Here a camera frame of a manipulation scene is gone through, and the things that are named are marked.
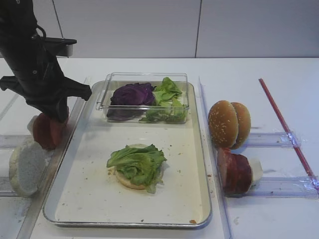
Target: white tray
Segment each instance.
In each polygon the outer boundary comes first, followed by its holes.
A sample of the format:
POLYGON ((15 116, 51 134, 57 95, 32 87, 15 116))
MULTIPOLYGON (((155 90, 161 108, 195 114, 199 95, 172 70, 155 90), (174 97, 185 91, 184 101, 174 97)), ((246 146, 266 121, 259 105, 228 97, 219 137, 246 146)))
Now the white tray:
POLYGON ((206 226, 212 209, 193 85, 185 124, 148 124, 107 122, 103 112, 94 109, 104 84, 92 88, 46 196, 45 218, 65 227, 206 226), (164 185, 158 184, 154 195, 122 186, 106 168, 113 151, 136 143, 154 144, 167 158, 164 185))

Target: white table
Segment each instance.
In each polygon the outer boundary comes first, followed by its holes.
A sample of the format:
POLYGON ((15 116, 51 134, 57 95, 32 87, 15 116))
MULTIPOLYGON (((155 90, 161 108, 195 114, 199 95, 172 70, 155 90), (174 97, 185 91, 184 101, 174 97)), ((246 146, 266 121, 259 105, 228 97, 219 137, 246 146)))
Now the white table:
MULTIPOLYGON (((86 77, 91 85, 104 81, 111 72, 184 72, 197 90, 198 78, 204 86, 207 107, 225 99, 244 103, 251 112, 252 126, 263 132, 283 131, 275 116, 258 79, 264 78, 288 125, 302 139, 302 150, 315 173, 319 171, 316 160, 316 146, 319 133, 317 122, 317 89, 319 82, 319 59, 60 59, 65 75, 79 82, 86 77)), ((0 69, 10 74, 3 60, 0 69)), ((10 98, 0 94, 3 101, 10 98)), ((201 105, 198 97, 199 116, 201 105)), ((27 133, 26 124, 38 111, 25 105, 19 98, 0 121, 0 133, 27 133), (13 117, 13 113, 23 114, 23 118, 13 117)), ((305 172, 292 149, 247 149, 246 156, 259 154, 264 169, 275 165, 275 176, 305 176, 305 172)), ((208 172, 211 172, 206 158, 208 172)), ((210 187, 215 188, 214 180, 210 187)), ((32 239, 71 238, 144 238, 144 239, 199 239, 224 238, 222 219, 218 201, 212 194, 213 219, 199 231, 162 230, 71 230, 60 229, 40 213, 35 224, 32 239)), ((230 226, 236 239, 304 238, 316 237, 317 200, 252 198, 228 199, 230 226)), ((0 209, 4 208, 0 200, 0 209)), ((15 238, 14 233, 8 238, 15 238)))

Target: red straw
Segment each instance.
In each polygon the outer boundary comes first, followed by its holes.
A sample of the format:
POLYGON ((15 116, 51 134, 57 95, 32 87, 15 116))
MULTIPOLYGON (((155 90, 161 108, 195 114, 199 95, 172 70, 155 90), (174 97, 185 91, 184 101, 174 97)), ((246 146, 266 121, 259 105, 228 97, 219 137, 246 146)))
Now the red straw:
MULTIPOLYGON (((270 92, 269 92, 264 80, 263 79, 259 79, 259 82, 260 82, 262 88, 264 89, 264 91, 266 93, 266 96, 267 96, 271 106, 273 107, 273 109, 274 109, 274 111, 275 111, 275 113, 276 113, 281 125, 283 126, 285 132, 286 133, 290 133, 290 129, 289 129, 287 123, 285 122, 283 115, 280 113, 279 108, 277 107, 273 97, 271 96, 271 94, 270 94, 270 92)), ((312 177, 312 178, 315 178, 315 175, 314 175, 313 171, 311 170, 311 168, 310 168, 310 166, 309 166, 304 154, 302 153, 301 149, 299 147, 294 147, 294 149, 295 149, 295 151, 296 151, 296 153, 297 153, 297 155, 299 157, 299 160, 300 160, 301 164, 303 165, 305 171, 307 172, 308 176, 312 177)))

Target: bottom bun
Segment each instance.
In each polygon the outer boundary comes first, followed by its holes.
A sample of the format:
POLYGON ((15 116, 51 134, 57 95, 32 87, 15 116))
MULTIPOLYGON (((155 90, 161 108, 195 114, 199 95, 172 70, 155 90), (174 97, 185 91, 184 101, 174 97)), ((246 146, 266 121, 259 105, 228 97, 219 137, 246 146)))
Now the bottom bun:
MULTIPOLYGON (((163 177, 163 174, 164 174, 164 168, 163 168, 163 165, 160 167, 160 178, 163 177)), ((127 179, 123 173, 120 173, 119 171, 116 170, 115 168, 115 176, 116 178, 119 180, 119 182, 121 184, 123 184, 125 187, 128 187, 128 188, 132 188, 132 189, 138 189, 138 190, 141 190, 141 189, 145 189, 145 186, 144 185, 135 185, 133 183, 130 182, 129 179, 127 179)))

